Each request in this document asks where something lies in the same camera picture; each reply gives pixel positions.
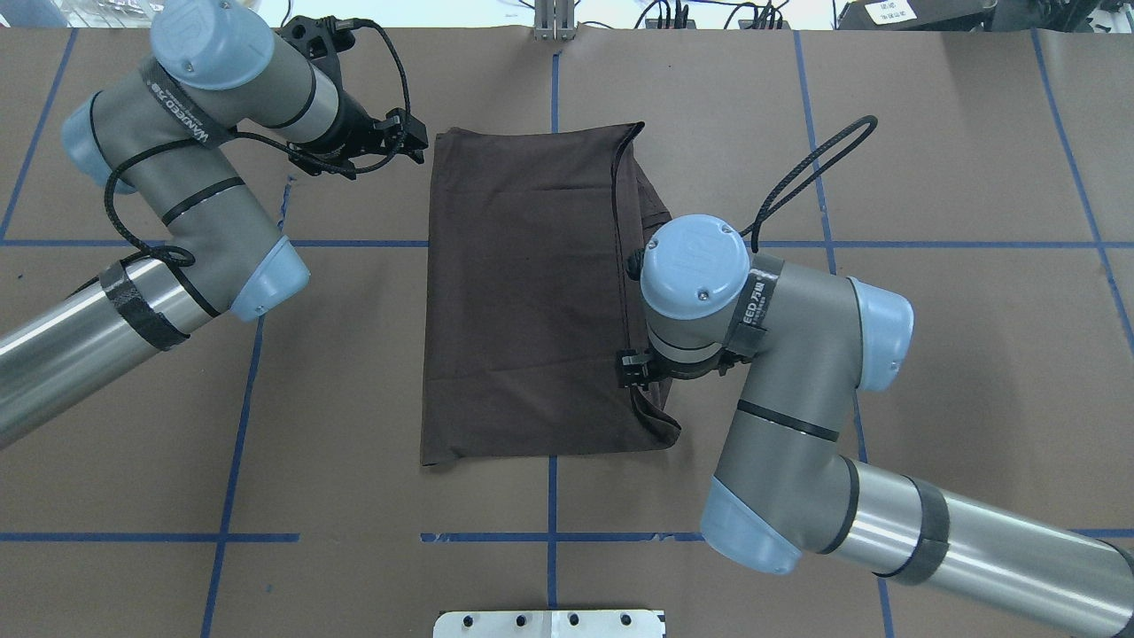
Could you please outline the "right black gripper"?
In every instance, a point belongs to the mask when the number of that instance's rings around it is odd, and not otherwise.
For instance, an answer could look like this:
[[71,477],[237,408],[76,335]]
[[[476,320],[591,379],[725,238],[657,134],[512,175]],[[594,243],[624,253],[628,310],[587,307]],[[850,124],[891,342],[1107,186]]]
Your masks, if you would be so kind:
[[746,249],[640,249],[625,261],[648,318],[645,352],[617,352],[619,388],[725,375],[754,356]]

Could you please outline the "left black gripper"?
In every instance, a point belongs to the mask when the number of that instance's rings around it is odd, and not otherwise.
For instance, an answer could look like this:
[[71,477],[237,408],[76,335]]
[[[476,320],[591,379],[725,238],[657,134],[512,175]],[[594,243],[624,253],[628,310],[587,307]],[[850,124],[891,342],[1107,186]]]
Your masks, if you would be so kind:
[[[364,156],[381,156],[382,168],[393,162],[424,165],[430,142],[424,122],[405,108],[376,121],[344,88],[338,54],[356,44],[356,31],[374,25],[369,18],[297,16],[281,27],[281,37],[311,63],[315,82],[304,112],[284,124],[299,126],[301,141],[289,142],[289,161],[304,173],[355,178],[376,170],[353,163]],[[400,148],[393,148],[398,141]]]

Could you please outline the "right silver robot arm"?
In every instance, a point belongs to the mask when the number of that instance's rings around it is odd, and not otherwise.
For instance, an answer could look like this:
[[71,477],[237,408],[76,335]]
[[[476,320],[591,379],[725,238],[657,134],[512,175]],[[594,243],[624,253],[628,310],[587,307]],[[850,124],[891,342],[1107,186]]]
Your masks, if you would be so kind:
[[754,243],[689,214],[625,260],[649,344],[619,354],[623,385],[748,369],[701,517],[710,548],[773,576],[829,555],[1075,637],[1129,637],[1129,550],[838,451],[858,392],[902,367],[911,303]]

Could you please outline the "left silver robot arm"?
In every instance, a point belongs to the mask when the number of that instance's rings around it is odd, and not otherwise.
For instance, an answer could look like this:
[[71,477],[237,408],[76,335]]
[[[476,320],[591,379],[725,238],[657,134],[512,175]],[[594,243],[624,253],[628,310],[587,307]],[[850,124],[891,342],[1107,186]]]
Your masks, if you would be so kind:
[[185,343],[215,316],[264,316],[308,284],[291,240],[222,153],[255,141],[311,176],[366,173],[356,158],[423,162],[428,130],[393,56],[401,107],[369,116],[345,90],[339,54],[369,18],[297,16],[272,28],[237,1],[170,1],[151,54],[62,125],[71,162],[102,190],[133,246],[3,338],[3,446],[116,378]]

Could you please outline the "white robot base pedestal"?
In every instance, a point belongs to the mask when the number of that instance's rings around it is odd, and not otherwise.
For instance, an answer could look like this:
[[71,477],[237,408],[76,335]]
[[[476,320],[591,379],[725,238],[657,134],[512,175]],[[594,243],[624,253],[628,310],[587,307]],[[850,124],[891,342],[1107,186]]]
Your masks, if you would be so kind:
[[527,610],[445,612],[433,637],[668,637],[663,611]]

